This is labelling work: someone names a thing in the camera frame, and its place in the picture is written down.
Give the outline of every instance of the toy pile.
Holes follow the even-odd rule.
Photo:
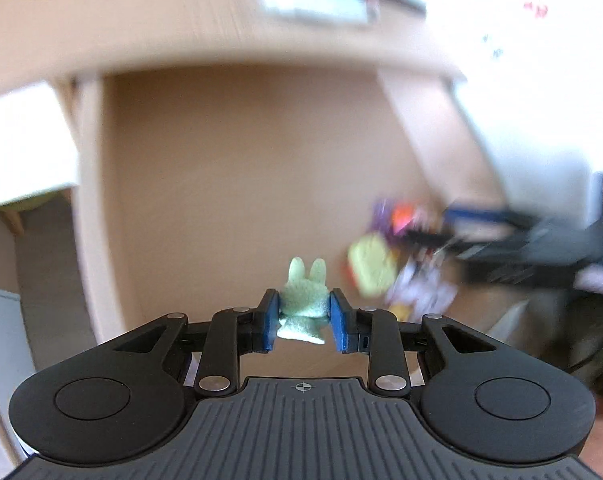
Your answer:
[[[445,247],[408,246],[403,239],[407,230],[436,235],[443,221],[425,206],[379,202],[370,232],[348,250],[347,272],[362,297],[384,298],[398,320],[419,321],[427,313],[444,313],[457,287],[441,279]]]

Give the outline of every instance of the ribbed rubber surface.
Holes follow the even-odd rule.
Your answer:
[[[310,388],[298,390],[301,383]],[[141,458],[98,468],[72,468],[33,458],[11,478],[580,480],[597,476],[574,458],[529,468],[474,462],[425,431],[407,402],[373,396],[355,379],[254,378],[235,396],[201,402],[179,435]]]

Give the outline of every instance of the green plush toy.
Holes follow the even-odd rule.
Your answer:
[[[328,322],[328,287],[326,262],[316,259],[306,278],[303,260],[290,262],[288,283],[281,291],[279,337],[323,345],[320,329]]]

